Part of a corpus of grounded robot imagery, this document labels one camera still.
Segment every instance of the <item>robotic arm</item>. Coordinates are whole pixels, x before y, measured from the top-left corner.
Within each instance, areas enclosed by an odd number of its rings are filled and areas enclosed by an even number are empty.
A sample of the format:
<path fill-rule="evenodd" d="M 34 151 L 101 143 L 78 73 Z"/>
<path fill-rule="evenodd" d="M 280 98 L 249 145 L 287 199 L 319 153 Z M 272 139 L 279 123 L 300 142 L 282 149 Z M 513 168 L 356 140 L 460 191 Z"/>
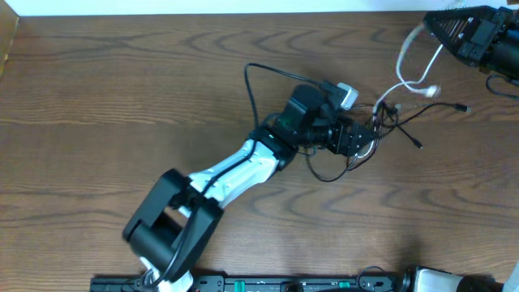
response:
<path fill-rule="evenodd" d="M 122 232 L 152 271 L 144 284 L 159 291 L 189 289 L 189 269 L 206 247 L 224 207 L 283 170 L 300 147 L 319 146 L 355 157 L 376 138 L 373 130 L 341 115 L 357 96 L 346 84 L 299 85 L 273 123 L 265 121 L 254 129 L 235 154 L 186 177 L 177 170 L 164 173 Z M 186 226 L 168 216 L 166 208 L 188 217 Z"/>

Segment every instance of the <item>brown object in corner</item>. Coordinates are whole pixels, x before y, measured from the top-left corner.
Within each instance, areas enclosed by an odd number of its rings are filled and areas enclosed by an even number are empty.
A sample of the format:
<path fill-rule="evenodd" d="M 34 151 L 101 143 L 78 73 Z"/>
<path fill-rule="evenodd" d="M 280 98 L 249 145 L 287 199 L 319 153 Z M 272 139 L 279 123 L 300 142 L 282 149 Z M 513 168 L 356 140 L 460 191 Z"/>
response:
<path fill-rule="evenodd" d="M 0 0 L 0 77 L 6 64 L 9 48 L 15 37 L 19 16 L 5 3 Z"/>

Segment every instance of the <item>white background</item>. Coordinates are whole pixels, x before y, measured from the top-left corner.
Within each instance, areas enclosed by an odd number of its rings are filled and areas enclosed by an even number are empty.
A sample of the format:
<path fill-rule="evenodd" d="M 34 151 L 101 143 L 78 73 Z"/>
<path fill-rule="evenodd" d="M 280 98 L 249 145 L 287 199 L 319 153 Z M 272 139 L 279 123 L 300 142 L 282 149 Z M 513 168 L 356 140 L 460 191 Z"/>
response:
<path fill-rule="evenodd" d="M 506 5 L 506 0 L 6 0 L 6 2 L 20 16 L 431 11 L 455 6 Z"/>

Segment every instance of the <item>wood grain surface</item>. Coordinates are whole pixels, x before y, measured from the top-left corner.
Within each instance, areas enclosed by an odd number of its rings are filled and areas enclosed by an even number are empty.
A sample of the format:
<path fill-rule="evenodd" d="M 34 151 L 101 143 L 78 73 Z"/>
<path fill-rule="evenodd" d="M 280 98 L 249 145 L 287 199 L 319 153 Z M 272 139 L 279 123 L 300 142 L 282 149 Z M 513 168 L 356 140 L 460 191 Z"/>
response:
<path fill-rule="evenodd" d="M 0 291 L 87 290 L 139 273 L 121 231 L 166 170 L 236 151 L 252 117 L 242 68 L 345 82 L 373 102 L 397 82 L 401 42 L 422 13 L 24 18 L 0 83 Z M 437 42 L 405 61 L 418 76 Z M 505 281 L 519 259 L 519 103 L 444 51 L 429 83 L 471 114 L 432 109 L 335 183 L 301 157 L 235 200 L 197 267 L 240 275 L 344 275 L 424 264 Z M 253 69 L 262 117 L 297 82 Z M 408 114 L 424 99 L 390 96 Z M 338 172 L 320 154 L 316 168 Z"/>

